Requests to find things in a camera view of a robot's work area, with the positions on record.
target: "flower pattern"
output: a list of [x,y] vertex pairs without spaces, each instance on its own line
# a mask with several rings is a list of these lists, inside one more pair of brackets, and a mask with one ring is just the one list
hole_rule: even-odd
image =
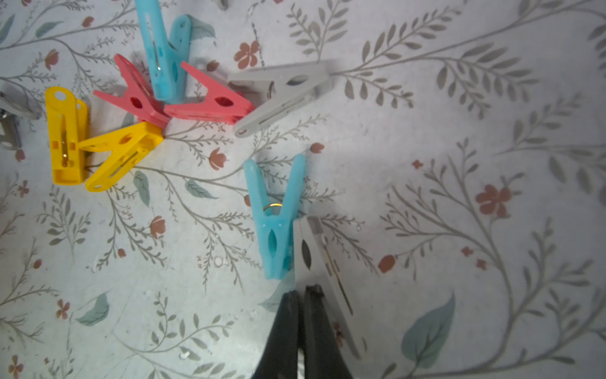
[[259,43],[253,41],[252,44],[243,42],[240,44],[240,50],[233,56],[233,60],[238,62],[238,68],[244,70],[248,65],[254,67],[257,65],[255,54],[259,51]]

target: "clothespin hole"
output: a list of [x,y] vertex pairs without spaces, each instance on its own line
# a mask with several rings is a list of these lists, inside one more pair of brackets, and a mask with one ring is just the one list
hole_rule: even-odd
[[143,104],[141,104],[141,100],[137,99],[137,98],[130,98],[130,102],[133,104],[133,107],[137,108],[137,109],[141,109],[143,108]]
[[67,94],[65,92],[57,91],[55,92],[55,98],[60,101],[67,100]]
[[298,86],[305,83],[308,79],[308,75],[297,75],[294,78],[291,78],[291,80],[287,81],[286,84],[289,86]]
[[276,234],[273,230],[269,232],[269,237],[267,238],[267,247],[269,248],[269,254],[272,257],[275,257],[276,250],[278,249],[278,240],[276,239]]
[[217,104],[219,104],[222,107],[231,107],[233,106],[233,101],[231,101],[230,99],[226,98],[226,97],[218,97],[215,98],[215,101],[217,102]]

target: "printed leaf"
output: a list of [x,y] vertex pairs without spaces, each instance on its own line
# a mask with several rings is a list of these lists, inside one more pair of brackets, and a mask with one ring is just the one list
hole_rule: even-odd
[[447,75],[448,75],[448,69],[446,68],[446,66],[444,66],[442,68],[442,70],[440,70],[440,72],[438,73],[438,79],[436,80],[438,82],[439,89],[443,89],[444,86],[446,85],[446,76]]
[[53,30],[54,27],[62,23],[63,21],[50,21],[43,23],[38,29],[36,29],[36,38],[44,36],[46,33]]
[[362,48],[362,62],[366,62],[368,53],[370,53],[370,41],[366,41],[364,47]]
[[428,369],[438,359],[455,314],[455,295],[443,306],[421,316],[404,335],[402,353],[418,367]]
[[189,192],[190,194],[192,194],[194,197],[197,197],[197,198],[218,199],[217,197],[214,197],[213,195],[211,195],[207,190],[200,187],[200,185],[198,183],[196,183],[196,181],[194,179],[189,179],[186,182],[185,189],[187,190],[187,192]]
[[206,37],[216,38],[215,28],[212,25],[202,22],[195,17],[189,16],[191,19],[191,40],[202,39]]
[[560,163],[554,157],[549,158],[549,171],[562,183],[566,183],[566,175]]
[[141,201],[148,207],[150,205],[150,183],[147,180],[147,175],[145,175],[141,171],[135,172],[133,184],[139,192],[139,197],[141,198]]
[[585,191],[585,193],[591,193],[591,179],[589,178],[589,174],[584,167],[581,167],[576,172],[576,181],[579,182],[581,189]]
[[265,308],[268,312],[277,312],[283,294],[293,291],[294,289],[295,272],[291,270],[286,274],[282,281],[280,281],[273,294],[267,300],[259,303],[259,305]]
[[10,27],[13,26],[13,21],[15,20],[15,15],[11,15],[0,29],[0,44],[4,42],[6,37],[8,37],[8,33],[10,32]]
[[110,305],[107,302],[107,295],[102,293],[97,296],[95,300],[95,306],[84,314],[81,318],[77,318],[76,321],[86,326],[93,326],[103,321],[110,311]]
[[205,363],[202,366],[198,366],[198,368],[193,371],[192,375],[201,374],[210,370],[210,368],[213,367],[213,364],[214,363]]
[[351,84],[351,82],[349,81],[349,79],[345,83],[345,96],[347,96],[350,99],[354,98],[353,97],[353,85]]

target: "blue clothespin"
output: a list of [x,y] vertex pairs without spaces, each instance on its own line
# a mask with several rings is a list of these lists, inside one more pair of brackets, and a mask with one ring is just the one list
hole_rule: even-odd
[[180,104],[187,75],[181,62],[189,58],[191,20],[187,15],[177,17],[167,39],[158,0],[135,0],[135,5],[154,95],[160,101]]
[[[299,203],[305,177],[305,156],[293,160],[290,178],[282,204],[270,203],[259,167],[252,159],[244,162],[244,174],[257,227],[259,252],[267,279],[282,279],[291,268],[293,259],[293,221],[299,214]],[[281,207],[274,215],[272,207]]]

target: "yellow clothespin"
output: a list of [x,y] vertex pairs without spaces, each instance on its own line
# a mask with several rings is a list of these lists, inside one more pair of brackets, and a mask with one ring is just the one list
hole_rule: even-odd
[[149,122],[140,122],[80,142],[78,147],[89,152],[112,151],[86,181],[86,189],[91,192],[108,190],[163,140],[162,129]]
[[78,143],[88,134],[88,107],[62,87],[49,88],[44,98],[53,182],[61,186],[80,184],[86,172],[84,152],[78,149]]

